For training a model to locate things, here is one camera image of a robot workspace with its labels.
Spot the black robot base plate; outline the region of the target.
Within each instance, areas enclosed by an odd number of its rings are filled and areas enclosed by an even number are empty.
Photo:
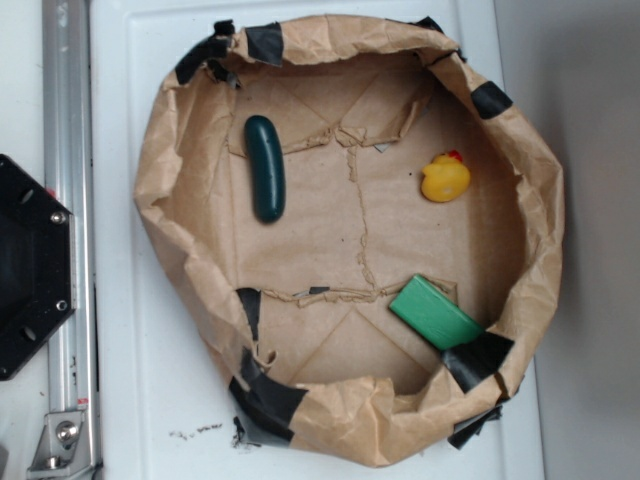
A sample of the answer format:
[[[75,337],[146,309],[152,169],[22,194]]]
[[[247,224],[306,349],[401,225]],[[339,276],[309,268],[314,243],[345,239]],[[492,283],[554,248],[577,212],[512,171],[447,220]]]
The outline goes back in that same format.
[[[74,312],[73,215],[1,156],[1,379],[9,381]]]

